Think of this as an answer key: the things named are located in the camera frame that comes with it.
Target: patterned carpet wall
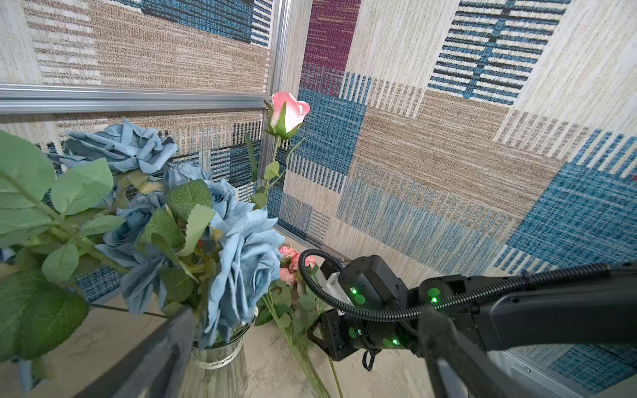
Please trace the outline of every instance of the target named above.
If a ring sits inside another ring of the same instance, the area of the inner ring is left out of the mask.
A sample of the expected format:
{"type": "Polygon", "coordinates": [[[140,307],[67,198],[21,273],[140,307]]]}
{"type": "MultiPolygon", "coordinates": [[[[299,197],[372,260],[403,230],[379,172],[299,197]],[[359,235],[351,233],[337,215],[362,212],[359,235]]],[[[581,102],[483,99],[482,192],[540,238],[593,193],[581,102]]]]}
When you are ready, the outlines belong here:
{"type": "MultiPolygon", "coordinates": [[[[314,0],[311,113],[291,144],[306,141],[269,211],[410,287],[637,259],[635,15],[632,0],[314,0]]],[[[587,393],[637,373],[635,347],[519,352],[587,393]]]]}
{"type": "Polygon", "coordinates": [[[266,89],[272,0],[0,3],[0,83],[266,89]]]}

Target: artificial flower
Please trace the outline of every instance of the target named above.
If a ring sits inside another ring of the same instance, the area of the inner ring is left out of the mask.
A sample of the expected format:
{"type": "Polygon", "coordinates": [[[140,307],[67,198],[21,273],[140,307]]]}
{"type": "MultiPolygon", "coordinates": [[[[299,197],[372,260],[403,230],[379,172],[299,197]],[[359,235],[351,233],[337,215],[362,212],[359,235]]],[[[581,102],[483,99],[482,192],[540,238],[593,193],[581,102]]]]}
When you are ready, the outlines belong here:
{"type": "Polygon", "coordinates": [[[291,273],[287,268],[279,268],[279,279],[285,282],[286,285],[292,286],[296,283],[294,279],[294,273],[291,273]]]}
{"type": "Polygon", "coordinates": [[[273,111],[270,116],[268,133],[278,136],[281,139],[294,137],[305,116],[310,112],[310,105],[303,101],[297,101],[288,92],[277,92],[272,96],[273,111]],[[285,120],[279,124],[283,106],[285,105],[285,120]]]}
{"type": "Polygon", "coordinates": [[[210,227],[224,234],[219,239],[217,275],[208,292],[207,316],[202,317],[198,336],[200,347],[211,346],[219,332],[229,341],[240,322],[251,322],[257,301],[269,284],[279,277],[281,254],[277,248],[283,236],[272,227],[277,218],[268,218],[266,209],[252,211],[253,203],[237,202],[227,195],[227,181],[209,184],[216,214],[210,227]],[[225,217],[222,211],[227,209],[225,217]]]}
{"type": "Polygon", "coordinates": [[[288,259],[296,254],[296,250],[288,246],[281,246],[279,247],[279,253],[281,253],[283,259],[288,259]]]}
{"type": "MultiPolygon", "coordinates": [[[[301,256],[300,253],[296,253],[293,257],[292,260],[290,261],[290,269],[293,271],[296,271],[297,269],[299,269],[299,257],[301,256]]],[[[306,267],[311,267],[314,268],[314,266],[317,265],[316,259],[314,258],[314,256],[309,255],[305,258],[305,266],[306,267]]]]}
{"type": "Polygon", "coordinates": [[[122,124],[112,124],[95,134],[70,131],[64,143],[71,155],[47,154],[49,159],[68,168],[106,158],[108,167],[115,172],[140,169],[152,174],[177,152],[173,139],[161,139],[157,129],[144,129],[124,118],[122,124]]]}
{"type": "Polygon", "coordinates": [[[148,308],[152,292],[159,288],[159,306],[164,305],[166,289],[157,272],[167,267],[166,257],[154,246],[146,249],[146,254],[135,250],[135,242],[150,217],[158,208],[164,207],[166,195],[154,191],[148,195],[137,194],[126,209],[118,209],[117,215],[126,221],[114,231],[104,234],[104,244],[95,248],[109,259],[131,271],[120,279],[122,296],[131,313],[141,314],[148,308]]]}

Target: blue striped pattern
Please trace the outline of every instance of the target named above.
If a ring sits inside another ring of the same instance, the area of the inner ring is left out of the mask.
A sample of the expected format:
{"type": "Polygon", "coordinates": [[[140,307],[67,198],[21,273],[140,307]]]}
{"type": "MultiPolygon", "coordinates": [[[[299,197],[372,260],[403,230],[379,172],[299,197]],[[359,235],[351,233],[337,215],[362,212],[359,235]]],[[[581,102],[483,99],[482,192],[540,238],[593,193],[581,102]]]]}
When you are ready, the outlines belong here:
{"type": "Polygon", "coordinates": [[[306,89],[299,89],[299,100],[311,104],[312,111],[292,138],[291,146],[305,138],[296,154],[347,175],[367,107],[306,89]]]}
{"type": "Polygon", "coordinates": [[[283,193],[279,218],[285,220],[285,222],[299,231],[307,231],[310,227],[311,214],[312,206],[301,202],[293,196],[287,195],[285,192],[283,193]]]}
{"type": "Polygon", "coordinates": [[[513,105],[569,1],[545,3],[461,1],[428,87],[513,105]]]}
{"type": "Polygon", "coordinates": [[[508,218],[486,207],[372,171],[345,185],[337,219],[441,274],[482,274],[503,247],[508,218]]]}
{"type": "Polygon", "coordinates": [[[245,43],[269,46],[269,0],[115,0],[142,13],[245,43]]]}
{"type": "Polygon", "coordinates": [[[119,274],[108,266],[102,266],[93,273],[75,278],[75,282],[84,293],[86,301],[92,302],[119,287],[119,274]]]}
{"type": "Polygon", "coordinates": [[[637,346],[578,345],[549,368],[598,393],[637,373],[637,346]]]}
{"type": "Polygon", "coordinates": [[[637,181],[578,166],[585,150],[555,176],[510,246],[558,267],[637,258],[637,181]]]}
{"type": "Polygon", "coordinates": [[[509,275],[516,275],[521,274],[523,271],[529,271],[530,273],[549,271],[554,269],[555,266],[507,245],[500,256],[495,259],[493,268],[506,271],[509,275]]]}

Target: table surface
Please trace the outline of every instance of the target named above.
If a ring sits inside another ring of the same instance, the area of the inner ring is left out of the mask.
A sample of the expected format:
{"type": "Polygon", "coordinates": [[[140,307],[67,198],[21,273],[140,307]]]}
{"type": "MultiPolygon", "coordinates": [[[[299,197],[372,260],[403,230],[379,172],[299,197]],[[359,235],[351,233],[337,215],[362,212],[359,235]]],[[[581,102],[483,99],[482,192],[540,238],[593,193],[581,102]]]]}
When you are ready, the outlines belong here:
{"type": "MultiPolygon", "coordinates": [[[[287,242],[299,252],[305,249],[289,238],[287,242]]],[[[121,295],[112,298],[106,305],[125,308],[121,295]]],[[[148,311],[160,313],[156,301],[153,301],[148,311]]],[[[46,380],[28,394],[23,394],[17,365],[5,362],[0,364],[0,395],[4,398],[72,397],[117,363],[164,321],[163,318],[149,315],[92,309],[70,339],[45,355],[45,362],[55,372],[52,380],[46,380]]],[[[245,335],[244,347],[250,378],[246,397],[315,397],[310,383],[273,322],[250,328],[245,335]]],[[[310,354],[331,396],[338,397],[327,356],[314,345],[310,354]]],[[[384,350],[377,356],[371,372],[363,369],[362,354],[362,351],[358,351],[334,363],[344,397],[433,397],[424,361],[411,352],[384,350]]]]}

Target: pink rosebud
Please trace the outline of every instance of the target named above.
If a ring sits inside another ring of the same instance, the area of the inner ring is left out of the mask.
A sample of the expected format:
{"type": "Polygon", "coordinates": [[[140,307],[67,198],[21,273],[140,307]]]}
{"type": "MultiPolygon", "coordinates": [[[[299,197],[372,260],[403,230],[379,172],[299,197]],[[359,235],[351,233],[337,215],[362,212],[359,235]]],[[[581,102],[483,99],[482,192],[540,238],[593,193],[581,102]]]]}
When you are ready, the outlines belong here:
{"type": "MultiPolygon", "coordinates": [[[[301,256],[300,253],[297,253],[293,258],[292,261],[290,261],[290,269],[293,271],[296,271],[297,269],[299,269],[299,257],[301,256]]],[[[314,266],[317,265],[316,259],[314,259],[314,256],[310,255],[307,256],[307,258],[305,258],[305,266],[306,267],[311,267],[314,268],[314,266]]]]}
{"type": "Polygon", "coordinates": [[[272,131],[275,131],[275,126],[281,115],[283,104],[287,104],[285,105],[285,131],[275,131],[275,135],[281,136],[282,139],[291,138],[291,135],[288,137],[285,134],[303,123],[303,119],[305,119],[305,116],[310,112],[310,105],[303,101],[297,101],[292,94],[284,91],[279,91],[273,95],[272,103],[274,104],[274,112],[270,118],[272,131]]]}
{"type": "Polygon", "coordinates": [[[286,285],[293,285],[295,284],[295,280],[294,280],[294,274],[290,272],[289,269],[287,268],[279,268],[279,279],[281,279],[283,282],[285,282],[286,285]]]}

